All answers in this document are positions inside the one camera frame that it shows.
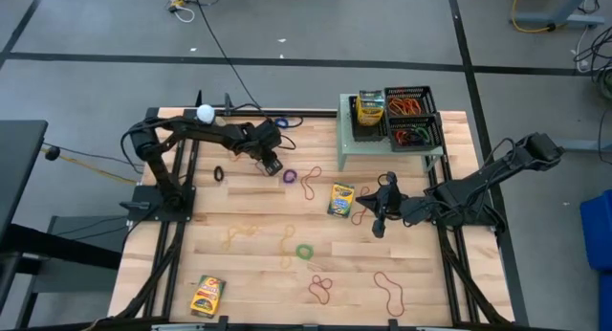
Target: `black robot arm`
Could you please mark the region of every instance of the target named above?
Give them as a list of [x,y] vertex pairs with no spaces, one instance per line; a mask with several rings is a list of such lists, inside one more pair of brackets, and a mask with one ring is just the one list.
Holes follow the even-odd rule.
[[372,232],[384,236],[384,221],[403,220],[406,226],[424,220],[442,222],[445,226],[483,225],[505,229],[501,216],[484,203],[485,192],[523,169],[544,171],[556,166],[563,148],[546,134],[531,134],[517,143],[503,158],[485,165],[464,179],[449,180],[425,190],[424,197],[408,197],[397,187],[395,173],[386,174],[387,184],[373,194],[358,197],[374,212]]
[[[172,133],[161,143],[156,133],[157,128]],[[127,134],[132,140],[136,155],[148,163],[155,175],[167,207],[180,208],[185,201],[179,178],[168,172],[162,158],[162,154],[180,140],[218,143],[235,155],[248,154],[254,160],[261,161],[271,176],[283,167],[273,152],[273,148],[281,143],[280,131],[270,119],[254,126],[250,122],[216,125],[185,117],[153,117],[135,124]]]

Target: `white ball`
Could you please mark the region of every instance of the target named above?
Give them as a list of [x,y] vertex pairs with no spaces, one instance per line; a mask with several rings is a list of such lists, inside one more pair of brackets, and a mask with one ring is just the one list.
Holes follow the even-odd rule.
[[198,116],[198,120],[206,124],[212,124],[214,121],[214,109],[208,104],[198,106],[196,114]]

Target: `black table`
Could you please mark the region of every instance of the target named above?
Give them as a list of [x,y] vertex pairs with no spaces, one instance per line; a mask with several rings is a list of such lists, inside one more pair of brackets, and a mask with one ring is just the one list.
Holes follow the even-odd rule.
[[121,253],[39,232],[12,223],[47,129],[46,121],[0,121],[0,310],[16,273],[37,275],[39,254],[76,263],[118,269]]

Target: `concrete floor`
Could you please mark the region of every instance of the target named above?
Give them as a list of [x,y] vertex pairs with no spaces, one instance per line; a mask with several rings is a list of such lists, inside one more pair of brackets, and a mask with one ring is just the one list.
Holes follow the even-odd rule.
[[[0,0],[0,47],[11,43],[32,1]],[[512,0],[457,1],[474,65],[573,68],[570,50],[581,29],[517,33],[507,22]],[[559,1],[521,0],[519,7],[550,9]],[[219,103],[226,92],[246,101],[230,67],[214,60],[222,56],[202,19],[181,23],[164,3],[41,0],[0,54],[0,118],[44,119],[49,143],[119,156],[120,135],[147,107],[190,105],[199,89],[205,102]],[[612,19],[609,2],[600,3],[600,14]],[[476,74],[479,93],[470,94],[448,0],[220,0],[206,12],[227,54],[245,58],[237,70],[264,106],[336,108],[340,93],[429,85],[439,109],[468,112],[477,145],[485,135],[476,130],[481,113],[493,145],[534,131],[597,138],[604,104],[586,77]],[[611,130],[606,125],[604,136]],[[137,178],[123,165],[88,162]],[[579,203],[609,188],[610,173],[596,155],[570,153],[553,170],[502,185],[532,326],[598,329],[598,280],[584,254]],[[131,191],[80,167],[39,160],[15,222],[46,230],[54,214],[121,214],[118,202]],[[26,276],[15,281],[0,327],[14,327],[27,285]],[[103,317],[109,298],[41,298],[32,325]],[[82,313],[65,313],[70,306]]]

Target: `wooden table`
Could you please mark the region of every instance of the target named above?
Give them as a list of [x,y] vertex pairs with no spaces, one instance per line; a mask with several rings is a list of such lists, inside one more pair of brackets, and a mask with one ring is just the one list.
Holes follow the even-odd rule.
[[[160,117],[182,115],[182,108],[161,108]],[[450,166],[455,178],[478,168],[465,112],[442,112]],[[258,118],[227,118],[228,122]],[[405,312],[400,325],[451,325],[438,236],[434,227],[423,223],[410,229],[401,222],[386,222],[383,239],[371,232],[373,215],[367,212],[355,226],[347,219],[326,214],[331,185],[343,182],[356,187],[378,188],[377,177],[386,171],[398,175],[400,190],[422,195],[428,180],[419,157],[349,157],[338,172],[336,120],[306,118],[303,125],[283,130],[297,144],[297,150],[277,149],[285,168],[303,177],[320,166],[322,175],[311,179],[315,198],[307,201],[300,183],[284,184],[282,175],[264,177],[254,161],[233,154],[221,145],[201,143],[195,184],[198,188],[193,219],[186,226],[179,274],[172,305],[172,321],[210,322],[190,315],[189,304],[201,275],[228,282],[219,315],[230,323],[352,324],[387,325],[387,292],[374,282],[373,274],[384,272],[404,289]],[[159,131],[160,140],[168,136]],[[173,152],[164,154],[171,167]],[[225,180],[213,180],[213,169],[221,166]],[[150,171],[143,183],[153,185]],[[352,211],[361,210],[355,204]],[[280,242],[287,226],[295,235]],[[223,243],[231,227],[257,227],[254,235],[237,234],[228,249]],[[121,311],[149,276],[160,224],[142,222],[132,231],[121,262],[109,315]],[[168,242],[174,231],[171,229]],[[465,227],[466,247],[472,276],[497,310],[513,320],[510,298],[494,234],[484,227]],[[309,261],[295,257],[298,244],[310,244],[315,256]],[[290,260],[288,268],[281,266]],[[331,278],[330,300],[326,305],[308,290],[313,275]],[[161,314],[165,277],[158,287],[154,315]],[[389,307],[401,311],[399,288],[386,284],[392,293]],[[313,287],[318,294],[324,294]],[[468,313],[464,290],[457,287],[462,317]]]

